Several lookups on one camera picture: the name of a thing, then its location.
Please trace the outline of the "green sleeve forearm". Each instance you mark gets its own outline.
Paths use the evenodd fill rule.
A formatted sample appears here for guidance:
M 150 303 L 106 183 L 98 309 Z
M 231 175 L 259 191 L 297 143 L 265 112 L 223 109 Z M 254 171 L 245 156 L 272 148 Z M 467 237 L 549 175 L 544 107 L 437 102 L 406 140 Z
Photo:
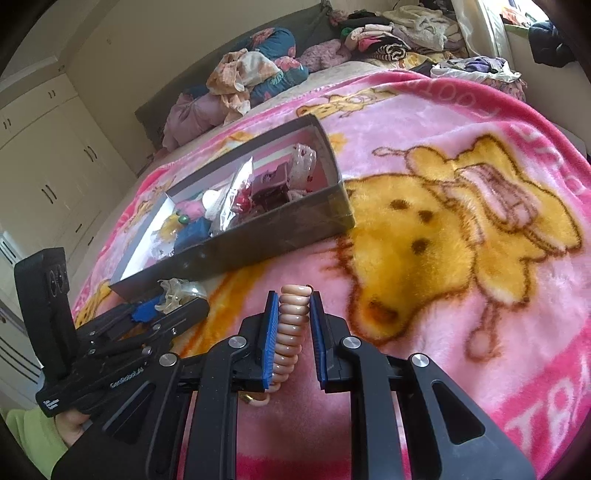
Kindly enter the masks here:
M 39 407 L 2 409 L 1 415 L 29 460 L 49 479 L 56 463 L 68 450 L 54 419 L 46 417 Z

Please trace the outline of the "person's left hand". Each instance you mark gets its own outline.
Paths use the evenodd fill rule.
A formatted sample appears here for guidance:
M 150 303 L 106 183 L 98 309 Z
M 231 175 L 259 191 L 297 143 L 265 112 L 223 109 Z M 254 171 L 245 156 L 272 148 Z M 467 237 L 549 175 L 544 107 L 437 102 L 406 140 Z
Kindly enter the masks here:
M 61 412 L 54 417 L 56 430 L 67 447 L 71 447 L 84 433 L 90 416 L 76 409 Z

